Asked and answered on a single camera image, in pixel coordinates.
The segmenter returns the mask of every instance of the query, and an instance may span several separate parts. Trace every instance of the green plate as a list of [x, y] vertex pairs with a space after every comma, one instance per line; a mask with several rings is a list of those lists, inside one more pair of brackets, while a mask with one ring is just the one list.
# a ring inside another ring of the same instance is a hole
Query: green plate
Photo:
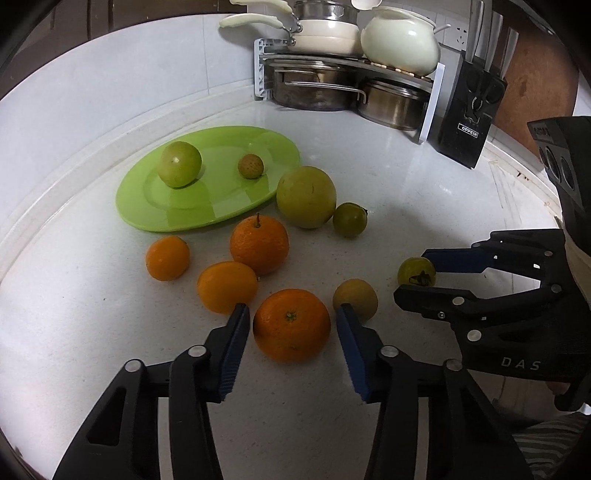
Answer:
[[[169, 143], [182, 140], [201, 153], [203, 166], [195, 182], [181, 189], [167, 187], [156, 166]], [[258, 155], [265, 173], [247, 180], [238, 161]], [[149, 232], [178, 232], [227, 220], [275, 195], [281, 176], [300, 165], [291, 140], [258, 127], [216, 127], [192, 132], [152, 150], [121, 181], [115, 204], [128, 224]]]

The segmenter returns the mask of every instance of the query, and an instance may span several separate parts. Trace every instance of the small green fruit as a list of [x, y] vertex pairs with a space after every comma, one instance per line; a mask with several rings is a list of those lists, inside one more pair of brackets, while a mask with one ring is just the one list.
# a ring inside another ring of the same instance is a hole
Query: small green fruit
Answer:
[[201, 164], [201, 154], [197, 148], [190, 143], [176, 141], [162, 151], [157, 172], [166, 185], [178, 189], [197, 178]]
[[344, 237], [354, 238], [365, 230], [368, 224], [368, 212], [356, 203], [346, 202], [335, 210], [333, 226]]

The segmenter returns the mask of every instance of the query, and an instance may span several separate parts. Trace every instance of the black knife block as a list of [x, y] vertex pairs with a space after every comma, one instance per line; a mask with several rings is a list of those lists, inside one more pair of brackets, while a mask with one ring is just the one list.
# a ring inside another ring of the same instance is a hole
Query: black knife block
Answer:
[[[499, 77], [498, 68], [493, 66], [490, 72], [485, 72], [484, 60], [474, 57], [474, 62], [468, 63], [465, 53], [462, 52], [452, 97], [439, 130], [439, 151], [466, 167], [474, 168], [505, 95], [507, 83]], [[474, 93], [479, 82], [481, 91], [486, 91], [490, 82], [495, 84], [487, 96], [489, 102], [482, 102], [474, 119], [469, 115], [469, 107], [473, 102], [475, 106], [480, 105], [480, 99]]]

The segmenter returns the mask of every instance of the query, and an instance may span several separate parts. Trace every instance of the white ceramic pot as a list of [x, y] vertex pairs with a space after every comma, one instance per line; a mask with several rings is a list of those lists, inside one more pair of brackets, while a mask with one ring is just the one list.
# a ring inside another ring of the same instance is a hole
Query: white ceramic pot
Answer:
[[372, 62], [416, 75], [429, 75], [441, 52], [435, 23], [427, 17], [394, 7], [376, 7], [375, 16], [361, 32], [363, 53]]

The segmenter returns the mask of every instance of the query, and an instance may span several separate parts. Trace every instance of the knife handle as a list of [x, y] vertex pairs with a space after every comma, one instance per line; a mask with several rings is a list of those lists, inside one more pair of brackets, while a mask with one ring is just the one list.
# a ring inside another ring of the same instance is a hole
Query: knife handle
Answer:
[[497, 12], [492, 13], [491, 34], [488, 37], [488, 46], [486, 48], [486, 59], [484, 69], [489, 72], [491, 70], [492, 61], [495, 58], [496, 45], [499, 43], [499, 36], [501, 35], [501, 28], [503, 27], [503, 16]]
[[501, 62], [501, 78], [505, 78], [507, 70], [509, 70], [509, 64], [513, 60], [513, 54], [519, 40], [519, 33], [512, 28], [509, 29], [509, 36], [507, 38], [507, 44], [505, 46], [505, 52], [503, 54], [503, 61]]
[[480, 0], [470, 16], [468, 28], [468, 41], [466, 43], [466, 61], [472, 63], [478, 46], [478, 39], [482, 31], [482, 19], [484, 18], [484, 2]]

